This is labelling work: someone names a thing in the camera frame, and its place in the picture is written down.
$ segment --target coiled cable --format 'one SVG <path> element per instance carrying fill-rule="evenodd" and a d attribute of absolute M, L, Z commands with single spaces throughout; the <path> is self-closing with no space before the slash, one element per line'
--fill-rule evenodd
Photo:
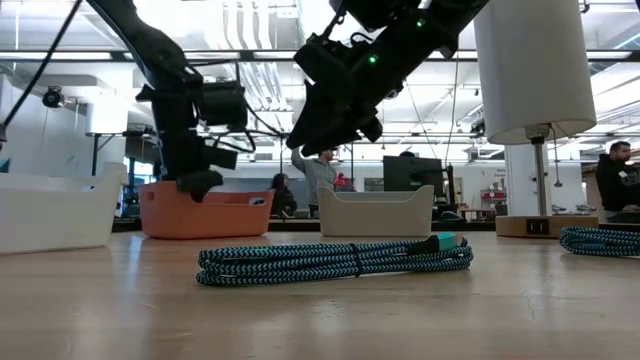
<path fill-rule="evenodd" d="M 640 256 L 640 234 L 633 232 L 566 227 L 560 245 L 578 255 Z"/>
<path fill-rule="evenodd" d="M 202 270 L 196 281 L 208 286 L 249 286 L 469 268 L 473 252 L 466 239 L 443 251 L 437 240 L 432 236 L 426 241 L 202 250 L 198 260 Z"/>

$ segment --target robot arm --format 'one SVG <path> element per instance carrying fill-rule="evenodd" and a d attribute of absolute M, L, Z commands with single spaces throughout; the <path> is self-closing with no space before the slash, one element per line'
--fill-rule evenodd
<path fill-rule="evenodd" d="M 237 153 L 206 146 L 198 121 L 242 131 L 247 125 L 244 88 L 238 81 L 205 84 L 171 38 L 143 22 L 133 0 L 87 0 L 124 41 L 147 79 L 138 101 L 151 101 L 159 137 L 163 179 L 196 201 L 222 177 L 210 165 L 235 168 Z"/>
<path fill-rule="evenodd" d="M 244 89 L 237 81 L 203 83 L 182 49 L 140 20 L 133 0 L 87 2 L 125 42 L 149 82 L 138 100 L 152 104 L 163 178 L 176 180 L 179 189 L 191 192 L 198 201 L 211 186 L 221 183 L 209 166 L 235 168 L 237 155 L 205 146 L 195 132 L 197 122 L 244 130 Z M 304 155 L 359 139 L 358 131 L 376 141 L 382 134 L 376 105 L 397 94 L 404 79 L 433 51 L 451 58 L 458 35 L 489 0 L 432 0 L 428 8 L 419 8 L 420 0 L 329 2 L 336 12 L 334 21 L 322 35 L 309 38 L 294 57 L 315 81 L 306 83 L 307 100 L 287 140 L 289 148 L 304 146 Z M 347 12 L 369 31 L 386 28 L 371 43 L 355 41 L 346 47 L 329 40 Z"/>
<path fill-rule="evenodd" d="M 375 142 L 382 135 L 376 106 L 397 95 L 432 52 L 452 58 L 460 32 L 489 0 L 432 0 L 426 8 L 420 0 L 329 2 L 338 20 L 294 56 L 315 81 L 305 84 L 307 100 L 287 140 L 290 148 L 304 145 L 305 156 L 359 140 L 359 133 Z M 385 29 L 371 43 L 352 40 L 351 47 L 330 40 L 332 27 L 347 13 L 367 31 Z"/>

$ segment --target red object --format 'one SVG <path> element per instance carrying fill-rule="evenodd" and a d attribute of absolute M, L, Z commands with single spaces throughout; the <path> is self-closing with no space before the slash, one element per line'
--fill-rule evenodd
<path fill-rule="evenodd" d="M 209 193 L 202 203 L 173 181 L 139 185 L 142 232 L 149 237 L 195 240 L 260 236 L 269 228 L 273 192 Z"/>
<path fill-rule="evenodd" d="M 347 181 L 344 178 L 344 174 L 339 173 L 338 177 L 336 178 L 336 186 L 346 186 L 346 185 L 347 185 Z"/>
<path fill-rule="evenodd" d="M 492 191 L 486 191 L 486 192 L 482 192 L 482 194 L 480 195 L 482 197 L 483 200 L 490 200 L 490 199 L 496 199 L 496 200 L 504 200 L 507 198 L 507 193 L 504 191 L 493 191 L 493 196 L 491 196 Z"/>
<path fill-rule="evenodd" d="M 349 191 L 356 191 L 356 188 L 353 186 L 351 181 L 347 179 L 343 173 L 338 173 L 338 177 L 336 178 L 335 184 L 336 187 L 346 187 Z"/>

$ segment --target lamp pole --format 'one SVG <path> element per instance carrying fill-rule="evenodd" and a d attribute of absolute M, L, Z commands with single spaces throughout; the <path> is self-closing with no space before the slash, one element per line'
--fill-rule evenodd
<path fill-rule="evenodd" d="M 534 148 L 536 162 L 536 187 L 538 191 L 538 215 L 547 216 L 547 189 L 545 187 L 544 174 L 544 139 L 549 136 L 551 125 L 541 124 L 527 126 L 525 131 L 527 138 L 531 140 Z"/>

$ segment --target white bin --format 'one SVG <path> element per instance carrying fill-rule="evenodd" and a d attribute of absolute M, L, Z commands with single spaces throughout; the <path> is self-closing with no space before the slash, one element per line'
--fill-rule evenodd
<path fill-rule="evenodd" d="M 117 163 L 89 178 L 0 174 L 0 254 L 105 246 L 126 183 Z"/>
<path fill-rule="evenodd" d="M 335 193 L 320 187 L 324 236 L 424 237 L 431 234 L 433 186 L 415 192 Z"/>

